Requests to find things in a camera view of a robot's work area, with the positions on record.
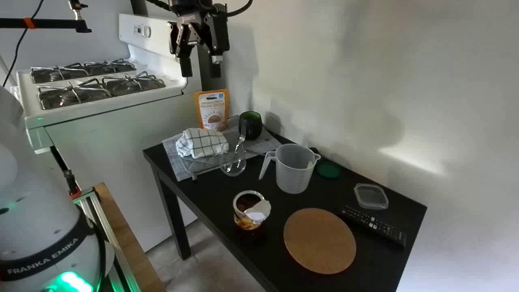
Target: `plastic container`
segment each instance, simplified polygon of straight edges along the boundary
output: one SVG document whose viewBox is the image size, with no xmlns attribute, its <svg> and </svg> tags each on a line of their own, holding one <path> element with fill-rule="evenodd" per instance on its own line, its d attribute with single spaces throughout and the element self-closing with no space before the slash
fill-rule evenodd
<svg viewBox="0 0 519 292">
<path fill-rule="evenodd" d="M 355 196 L 362 207 L 365 209 L 388 209 L 389 199 L 385 189 L 373 183 L 357 183 Z"/>
<path fill-rule="evenodd" d="M 310 183 L 315 163 L 321 159 L 312 149 L 299 144 L 282 144 L 265 154 L 260 180 L 271 160 L 276 160 L 276 183 L 290 194 L 303 193 Z"/>
</svg>

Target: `wooden tabletop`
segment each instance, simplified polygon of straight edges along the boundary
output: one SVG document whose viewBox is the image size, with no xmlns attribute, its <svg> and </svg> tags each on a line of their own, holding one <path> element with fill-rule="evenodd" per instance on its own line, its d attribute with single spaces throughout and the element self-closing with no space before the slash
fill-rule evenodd
<svg viewBox="0 0 519 292">
<path fill-rule="evenodd" d="M 161 282 L 156 269 L 151 266 L 146 253 L 135 238 L 127 219 L 117 207 L 109 188 L 104 183 L 94 186 L 99 193 L 101 206 L 114 228 L 114 233 L 120 243 L 122 251 L 125 253 L 128 264 L 135 274 L 136 282 L 143 292 L 162 292 L 166 290 Z"/>
</svg>

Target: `round cork board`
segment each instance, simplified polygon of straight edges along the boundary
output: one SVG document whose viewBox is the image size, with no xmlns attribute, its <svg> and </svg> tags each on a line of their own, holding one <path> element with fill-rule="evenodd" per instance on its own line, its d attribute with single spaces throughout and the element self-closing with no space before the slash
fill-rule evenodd
<svg viewBox="0 0 519 292">
<path fill-rule="evenodd" d="M 300 209 L 287 219 L 284 241 L 299 264 L 318 274 L 347 269 L 357 253 L 355 236 L 346 222 L 316 207 Z"/>
</svg>

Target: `measuring cup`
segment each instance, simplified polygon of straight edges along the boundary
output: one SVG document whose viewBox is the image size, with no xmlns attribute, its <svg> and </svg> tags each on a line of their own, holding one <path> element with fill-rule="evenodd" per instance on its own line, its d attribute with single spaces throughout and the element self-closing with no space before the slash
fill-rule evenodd
<svg viewBox="0 0 519 292">
<path fill-rule="evenodd" d="M 290 194 L 303 193 L 310 183 L 315 163 L 321 159 L 312 149 L 299 144 L 282 144 L 276 150 L 268 150 L 260 172 L 263 178 L 271 160 L 276 160 L 276 183 Z"/>
</svg>

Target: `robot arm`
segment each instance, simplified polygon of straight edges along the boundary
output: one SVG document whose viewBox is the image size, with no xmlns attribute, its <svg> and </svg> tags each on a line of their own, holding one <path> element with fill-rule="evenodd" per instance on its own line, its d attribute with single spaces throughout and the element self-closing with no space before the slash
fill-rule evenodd
<svg viewBox="0 0 519 292">
<path fill-rule="evenodd" d="M 161 0 L 148 1 L 179 16 L 179 21 L 172 22 L 170 52 L 179 56 L 183 76 L 193 74 L 190 55 L 196 43 L 208 52 L 211 76 L 221 76 L 224 52 L 230 48 L 227 17 L 243 13 L 253 3 L 248 0 L 242 8 L 227 13 L 227 4 L 213 0 L 172 0 L 172 4 Z"/>
</svg>

